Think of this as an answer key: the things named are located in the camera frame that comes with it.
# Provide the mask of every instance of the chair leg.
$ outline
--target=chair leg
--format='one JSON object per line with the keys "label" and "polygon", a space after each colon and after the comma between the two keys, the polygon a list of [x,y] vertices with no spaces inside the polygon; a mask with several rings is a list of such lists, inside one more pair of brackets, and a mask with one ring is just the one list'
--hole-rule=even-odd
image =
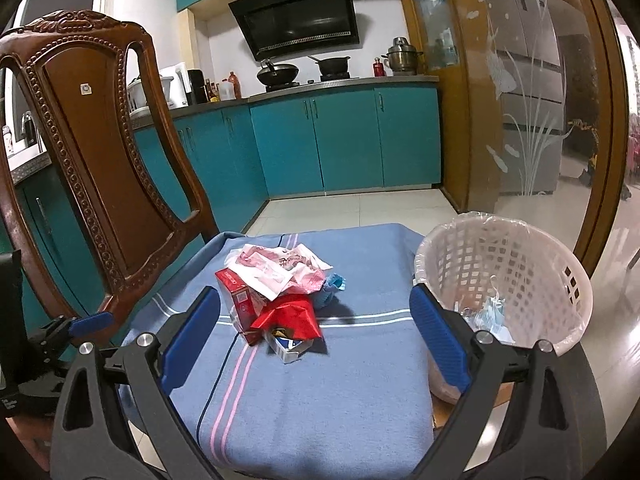
{"label": "chair leg", "polygon": [[640,260],[640,249],[638,249],[636,256],[634,256],[633,259],[629,262],[628,266],[626,266],[626,270],[633,269],[636,266],[636,263],[638,263],[638,260]]}

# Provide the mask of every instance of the orange plastic bottle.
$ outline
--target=orange plastic bottle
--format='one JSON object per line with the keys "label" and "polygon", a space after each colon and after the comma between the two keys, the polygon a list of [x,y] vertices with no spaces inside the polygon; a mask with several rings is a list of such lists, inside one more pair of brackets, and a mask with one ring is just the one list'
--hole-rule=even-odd
{"label": "orange plastic bottle", "polygon": [[236,94],[236,99],[242,99],[242,91],[240,89],[240,81],[238,80],[238,76],[231,72],[228,79],[229,82],[234,86],[234,94]]}

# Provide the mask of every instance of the chair backrest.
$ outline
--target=chair backrest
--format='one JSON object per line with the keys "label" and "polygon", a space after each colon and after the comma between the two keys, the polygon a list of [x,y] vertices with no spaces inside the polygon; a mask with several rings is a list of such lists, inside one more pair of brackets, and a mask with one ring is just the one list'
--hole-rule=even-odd
{"label": "chair backrest", "polygon": [[[191,207],[185,221],[158,193],[136,146],[125,82],[130,48],[162,148]],[[3,35],[0,67],[17,77],[66,183],[105,285],[97,310],[111,312],[120,326],[191,240],[219,232],[172,123],[151,37],[137,23],[60,10]],[[24,221],[6,154],[0,171],[0,210],[31,286],[50,316],[75,315]]]}

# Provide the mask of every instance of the silver screw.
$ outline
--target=silver screw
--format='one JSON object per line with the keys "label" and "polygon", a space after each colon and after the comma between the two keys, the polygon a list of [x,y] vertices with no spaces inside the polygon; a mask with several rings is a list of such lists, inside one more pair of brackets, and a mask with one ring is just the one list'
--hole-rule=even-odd
{"label": "silver screw", "polygon": [[140,334],[136,339],[138,346],[149,346],[153,341],[154,335],[149,333]]}
{"label": "silver screw", "polygon": [[538,348],[548,354],[554,350],[554,346],[551,344],[551,341],[547,341],[546,339],[541,339],[540,341],[538,341]]}
{"label": "silver screw", "polygon": [[93,349],[94,349],[93,343],[86,342],[80,345],[80,353],[82,355],[90,354],[93,351]]}
{"label": "silver screw", "polygon": [[487,332],[486,330],[481,330],[480,332],[478,332],[476,334],[476,339],[482,345],[490,345],[494,342],[494,336],[492,336],[491,333]]}

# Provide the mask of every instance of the trash can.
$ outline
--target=trash can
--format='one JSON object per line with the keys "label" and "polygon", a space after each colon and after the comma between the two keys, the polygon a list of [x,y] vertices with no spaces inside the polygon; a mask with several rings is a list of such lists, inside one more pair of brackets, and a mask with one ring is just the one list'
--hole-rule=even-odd
{"label": "trash can", "polygon": [[[420,244],[415,277],[449,310],[482,309],[487,297],[504,302],[504,325],[517,346],[547,339],[562,355],[582,337],[593,292],[574,254],[526,222],[482,213],[459,215]],[[455,403],[460,392],[429,359],[431,392]]]}

